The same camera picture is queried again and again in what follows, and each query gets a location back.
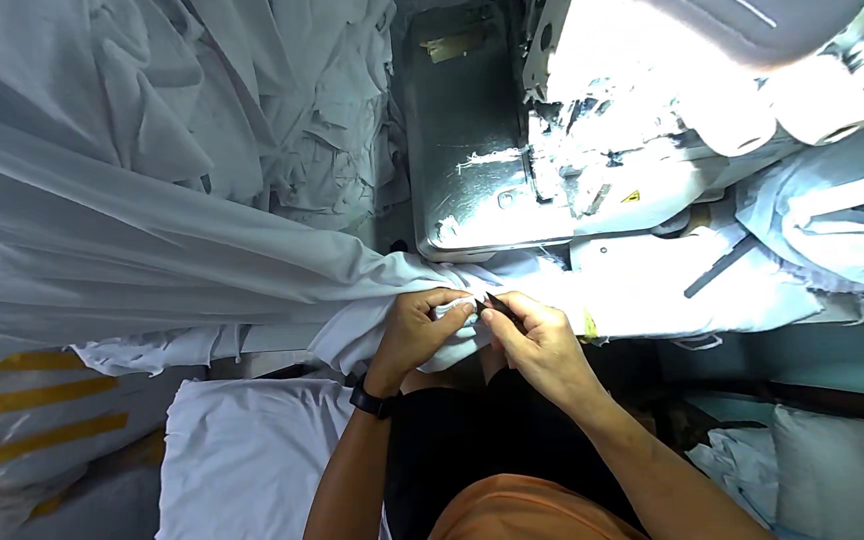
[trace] metal plate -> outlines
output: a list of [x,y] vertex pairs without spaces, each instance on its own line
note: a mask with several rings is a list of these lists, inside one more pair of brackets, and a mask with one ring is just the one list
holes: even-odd
[[[572,237],[569,209],[538,201],[520,152],[508,21],[502,4],[466,4],[418,13],[409,27],[403,80],[415,243],[432,261]],[[450,39],[469,35],[477,38]],[[443,39],[469,47],[430,55],[428,44]]]

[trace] wristwatch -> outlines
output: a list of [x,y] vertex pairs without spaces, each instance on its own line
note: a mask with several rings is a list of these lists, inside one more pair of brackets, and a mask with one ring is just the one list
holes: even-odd
[[348,398],[348,402],[379,420],[385,420],[392,416],[396,412],[399,399],[402,397],[402,392],[399,392],[397,395],[391,396],[390,398],[377,398],[376,396],[371,396],[366,392],[365,388],[363,388],[365,382],[365,376],[359,378],[359,381],[355,383],[355,387],[352,388],[352,397]]

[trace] lap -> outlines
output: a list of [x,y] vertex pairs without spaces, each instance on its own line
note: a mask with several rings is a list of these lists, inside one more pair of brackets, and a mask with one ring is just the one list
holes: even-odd
[[393,540],[426,540],[459,492],[502,473],[554,482],[642,529],[578,425],[518,371],[503,369],[484,397],[448,388],[403,397],[391,421],[386,476]]

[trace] hand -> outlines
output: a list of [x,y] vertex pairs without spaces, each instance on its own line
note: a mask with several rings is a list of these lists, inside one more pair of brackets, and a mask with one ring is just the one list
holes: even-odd
[[398,295],[366,374],[366,392],[377,398],[399,392],[405,376],[431,359],[446,339],[466,324],[474,306],[460,303],[437,321],[429,317],[432,310],[467,296],[468,292],[446,288]]
[[498,298],[522,319],[528,334],[522,335],[495,309],[486,309],[482,318],[505,349],[510,366],[530,385],[573,419],[612,400],[582,353],[565,313],[521,292]]

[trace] orange shirt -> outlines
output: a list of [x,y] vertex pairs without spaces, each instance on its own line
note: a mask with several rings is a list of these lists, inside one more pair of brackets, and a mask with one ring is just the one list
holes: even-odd
[[646,540],[629,523],[555,482],[498,474],[462,490],[429,540]]

